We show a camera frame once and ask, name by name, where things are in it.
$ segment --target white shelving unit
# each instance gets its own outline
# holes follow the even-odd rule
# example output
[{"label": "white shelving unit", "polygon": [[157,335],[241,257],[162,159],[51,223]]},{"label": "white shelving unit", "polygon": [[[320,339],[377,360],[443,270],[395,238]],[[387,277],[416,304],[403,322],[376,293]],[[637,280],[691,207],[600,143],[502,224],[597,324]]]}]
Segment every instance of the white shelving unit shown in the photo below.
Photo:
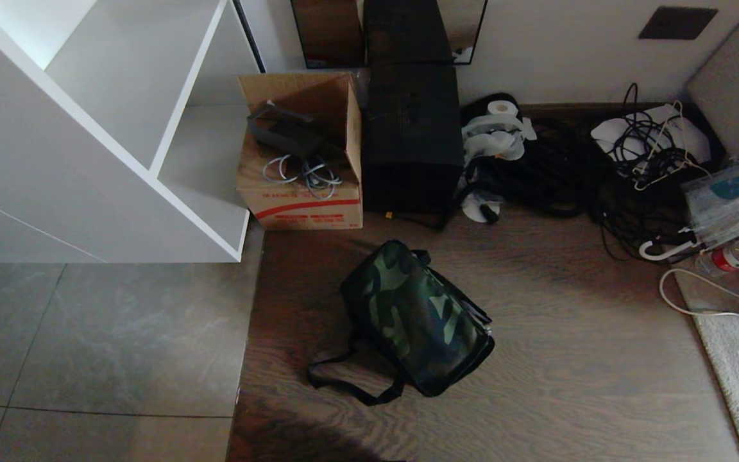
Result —
[{"label": "white shelving unit", "polygon": [[230,0],[0,0],[0,261],[239,261],[246,73]]}]

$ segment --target red stripe on box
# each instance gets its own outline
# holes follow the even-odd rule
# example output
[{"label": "red stripe on box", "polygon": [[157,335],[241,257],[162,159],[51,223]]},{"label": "red stripe on box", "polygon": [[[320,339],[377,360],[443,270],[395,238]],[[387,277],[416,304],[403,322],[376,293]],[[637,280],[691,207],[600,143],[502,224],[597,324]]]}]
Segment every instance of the red stripe on box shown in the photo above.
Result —
[{"label": "red stripe on box", "polygon": [[281,212],[299,209],[313,209],[316,207],[333,207],[334,205],[357,205],[360,204],[359,199],[347,199],[344,201],[317,201],[317,202],[300,202],[298,204],[287,204],[281,207],[273,207],[272,209],[263,210],[255,214],[255,218],[262,219],[264,217],[273,216]]}]

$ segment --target black box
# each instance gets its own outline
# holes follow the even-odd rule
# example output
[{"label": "black box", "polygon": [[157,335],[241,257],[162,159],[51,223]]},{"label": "black box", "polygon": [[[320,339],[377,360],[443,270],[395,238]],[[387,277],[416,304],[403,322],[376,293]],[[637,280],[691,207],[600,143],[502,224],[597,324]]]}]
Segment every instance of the black box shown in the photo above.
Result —
[{"label": "black box", "polygon": [[366,0],[364,31],[369,65],[454,62],[436,0]]},{"label": "black box", "polygon": [[364,210],[444,213],[464,167],[455,68],[374,65],[364,117]]}]

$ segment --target open cardboard box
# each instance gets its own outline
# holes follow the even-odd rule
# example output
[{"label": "open cardboard box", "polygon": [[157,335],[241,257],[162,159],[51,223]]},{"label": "open cardboard box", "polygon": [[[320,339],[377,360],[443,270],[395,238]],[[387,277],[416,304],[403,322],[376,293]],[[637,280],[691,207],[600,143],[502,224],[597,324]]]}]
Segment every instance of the open cardboard box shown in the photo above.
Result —
[{"label": "open cardboard box", "polygon": [[[329,199],[317,199],[305,182],[275,184],[264,179],[265,164],[281,151],[244,136],[237,190],[266,229],[358,229],[364,225],[361,195],[361,109],[351,73],[259,74],[238,82],[252,114],[268,100],[276,106],[316,118],[314,129],[326,135],[328,165],[341,176]],[[278,178],[278,164],[268,173]]]}]

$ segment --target camouflage bag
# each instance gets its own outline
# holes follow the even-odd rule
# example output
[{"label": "camouflage bag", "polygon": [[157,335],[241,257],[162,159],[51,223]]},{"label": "camouflage bag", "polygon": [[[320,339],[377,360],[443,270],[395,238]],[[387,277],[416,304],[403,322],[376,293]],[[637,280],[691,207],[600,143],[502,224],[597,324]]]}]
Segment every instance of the camouflage bag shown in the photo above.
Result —
[{"label": "camouflage bag", "polygon": [[[495,347],[486,327],[492,320],[429,263],[427,252],[389,241],[346,278],[341,295],[354,327],[349,352],[310,365],[310,385],[332,386],[375,406],[401,397],[405,383],[425,397],[437,397],[483,363]],[[351,357],[360,338],[369,340],[398,374],[378,397],[313,374],[320,364]]]}]

